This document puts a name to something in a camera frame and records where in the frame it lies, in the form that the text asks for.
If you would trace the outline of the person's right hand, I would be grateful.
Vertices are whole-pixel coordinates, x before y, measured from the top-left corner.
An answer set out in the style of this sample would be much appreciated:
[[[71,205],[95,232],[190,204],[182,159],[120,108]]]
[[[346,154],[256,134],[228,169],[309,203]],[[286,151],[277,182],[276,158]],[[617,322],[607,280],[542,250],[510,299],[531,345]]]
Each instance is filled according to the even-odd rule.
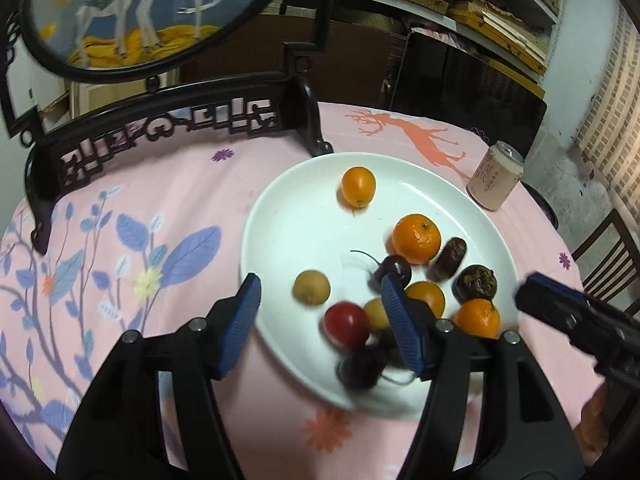
[[[608,446],[608,423],[603,412],[608,400],[608,384],[602,382],[592,398],[582,407],[582,419],[574,429],[582,459],[592,466]]]

